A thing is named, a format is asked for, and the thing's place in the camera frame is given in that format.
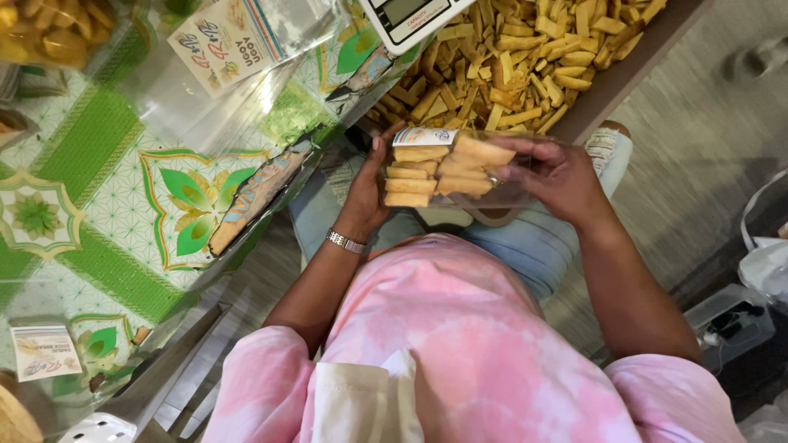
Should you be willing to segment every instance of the light blue jeans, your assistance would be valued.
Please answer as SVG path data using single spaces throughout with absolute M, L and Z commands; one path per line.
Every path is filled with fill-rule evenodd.
M 632 153 L 632 141 L 610 129 L 597 129 L 594 134 L 605 131 L 615 137 L 615 144 L 612 157 L 597 173 L 605 195 L 610 198 L 626 171 Z M 363 161 L 361 155 L 346 161 L 346 184 L 359 171 Z M 333 183 L 330 184 L 323 173 L 316 171 L 290 203 L 295 236 L 307 260 L 312 259 L 317 252 L 342 209 L 332 189 L 332 185 L 337 187 L 337 180 L 330 180 Z M 339 179 L 339 187 L 342 187 L 341 181 L 342 178 Z M 410 236 L 425 233 L 411 210 L 394 208 L 385 223 L 369 239 L 369 245 L 372 251 L 376 251 L 389 248 Z M 459 236 L 509 265 L 541 304 L 556 291 L 580 249 L 574 228 L 553 217 L 537 201 L 520 211 L 508 225 L 491 228 L 474 221 Z

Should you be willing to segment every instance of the knee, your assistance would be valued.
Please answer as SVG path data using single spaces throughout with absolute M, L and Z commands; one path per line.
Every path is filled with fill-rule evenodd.
M 622 135 L 626 136 L 626 138 L 629 138 L 629 139 L 632 138 L 632 135 L 630 135 L 630 130 L 626 126 L 618 123 L 617 121 L 605 120 L 605 121 L 602 122 L 601 125 L 599 125 L 599 127 L 600 128 L 613 129 L 615 131 L 620 132 Z

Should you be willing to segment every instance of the pink tie-dye shirt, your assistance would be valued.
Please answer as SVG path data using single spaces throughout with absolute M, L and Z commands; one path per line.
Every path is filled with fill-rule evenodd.
M 717 381 L 690 361 L 601 370 L 545 323 L 501 261 L 424 236 L 356 274 L 321 362 L 380 366 L 407 349 L 425 441 L 744 441 Z M 314 372 L 292 329 L 239 341 L 203 441 L 310 441 Z

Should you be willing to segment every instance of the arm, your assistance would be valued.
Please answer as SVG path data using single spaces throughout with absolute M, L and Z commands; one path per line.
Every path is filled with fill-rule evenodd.
M 333 229 L 340 235 L 366 243 L 370 233 L 388 217 L 388 208 L 383 205 L 378 188 L 380 169 L 388 142 L 401 128 L 401 124 L 392 126 L 373 140 L 372 149 L 353 180 L 348 199 L 334 223 Z M 306 341 L 309 355 L 314 357 L 363 257 L 324 240 L 262 327 L 292 328 Z
M 532 169 L 505 166 L 503 179 L 523 187 L 578 233 L 585 282 L 605 344 L 614 358 L 637 354 L 700 361 L 700 349 L 615 215 L 582 147 L 554 140 L 498 143 L 531 154 Z

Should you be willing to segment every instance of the plastic bag of snacks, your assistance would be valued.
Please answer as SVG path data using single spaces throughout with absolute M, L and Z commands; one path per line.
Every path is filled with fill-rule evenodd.
M 391 207 L 524 207 L 522 182 L 504 182 L 497 166 L 530 167 L 530 156 L 499 145 L 531 132 L 405 128 L 394 137 L 385 167 L 385 204 Z
M 115 28 L 106 0 L 21 0 L 0 6 L 0 60 L 82 69 Z

